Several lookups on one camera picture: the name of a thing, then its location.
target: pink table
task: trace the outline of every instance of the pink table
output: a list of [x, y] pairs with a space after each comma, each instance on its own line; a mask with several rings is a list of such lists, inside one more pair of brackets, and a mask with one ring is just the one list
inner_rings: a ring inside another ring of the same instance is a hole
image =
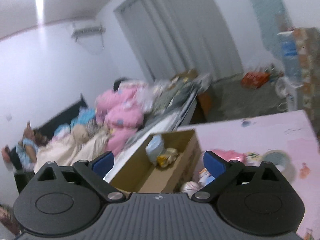
[[195, 129], [203, 151], [222, 149], [260, 155], [270, 150], [285, 151], [291, 158], [291, 172], [286, 177], [306, 210], [297, 233], [304, 238], [312, 232], [315, 240], [320, 239], [319, 143], [307, 115], [301, 110], [247, 120], [250, 124], [246, 127], [243, 120], [233, 120], [188, 125], [179, 130]]

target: orange bag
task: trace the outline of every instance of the orange bag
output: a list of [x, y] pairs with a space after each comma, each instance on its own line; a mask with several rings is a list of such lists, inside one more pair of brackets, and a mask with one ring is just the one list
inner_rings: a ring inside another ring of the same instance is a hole
[[258, 89], [269, 81], [270, 73], [248, 72], [241, 81], [246, 88]]

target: cardboard box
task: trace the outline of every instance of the cardboard box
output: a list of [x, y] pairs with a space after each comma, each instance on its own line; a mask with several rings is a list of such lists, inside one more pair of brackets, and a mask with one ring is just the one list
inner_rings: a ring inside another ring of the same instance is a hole
[[184, 182], [190, 181], [201, 155], [195, 130], [160, 133], [165, 148], [175, 148], [180, 153], [177, 160], [162, 169], [148, 159], [146, 146], [150, 135], [131, 156], [110, 184], [124, 192], [172, 193], [179, 192]]
[[320, 120], [320, 108], [317, 105], [320, 95], [320, 33], [316, 28], [298, 28], [293, 36], [302, 68], [303, 109], [311, 121]]

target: metal screw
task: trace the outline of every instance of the metal screw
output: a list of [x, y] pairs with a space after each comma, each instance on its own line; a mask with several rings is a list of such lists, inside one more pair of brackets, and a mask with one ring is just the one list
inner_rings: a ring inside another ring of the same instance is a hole
[[210, 197], [210, 193], [208, 193], [206, 191], [198, 191], [198, 192], [195, 193], [195, 197], [197, 199], [205, 200], [205, 199], [208, 199]]
[[119, 200], [122, 199], [123, 194], [121, 192], [111, 192], [108, 194], [108, 199]]

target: air conditioner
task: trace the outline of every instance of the air conditioner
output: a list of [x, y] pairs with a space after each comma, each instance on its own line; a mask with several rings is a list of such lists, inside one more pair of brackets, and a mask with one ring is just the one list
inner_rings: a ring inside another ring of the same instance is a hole
[[106, 28], [103, 28], [102, 25], [95, 25], [90, 23], [77, 23], [73, 25], [73, 32], [71, 37], [75, 38], [76, 41], [79, 37], [102, 34], [106, 31]]

